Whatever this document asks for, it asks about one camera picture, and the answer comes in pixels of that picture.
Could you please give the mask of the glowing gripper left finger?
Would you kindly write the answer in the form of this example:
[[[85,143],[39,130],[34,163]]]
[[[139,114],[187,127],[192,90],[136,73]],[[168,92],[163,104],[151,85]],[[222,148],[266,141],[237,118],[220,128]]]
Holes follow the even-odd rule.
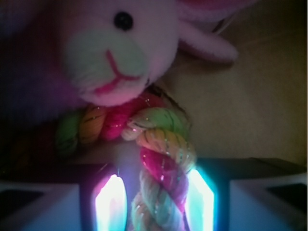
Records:
[[[0,181],[3,231],[123,231],[127,195],[111,164],[40,166]]]

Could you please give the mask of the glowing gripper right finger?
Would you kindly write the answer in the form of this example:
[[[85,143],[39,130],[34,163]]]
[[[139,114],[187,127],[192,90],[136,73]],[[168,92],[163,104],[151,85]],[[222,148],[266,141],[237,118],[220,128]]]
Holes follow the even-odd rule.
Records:
[[[305,231],[308,170],[278,158],[199,158],[188,175],[191,231]]]

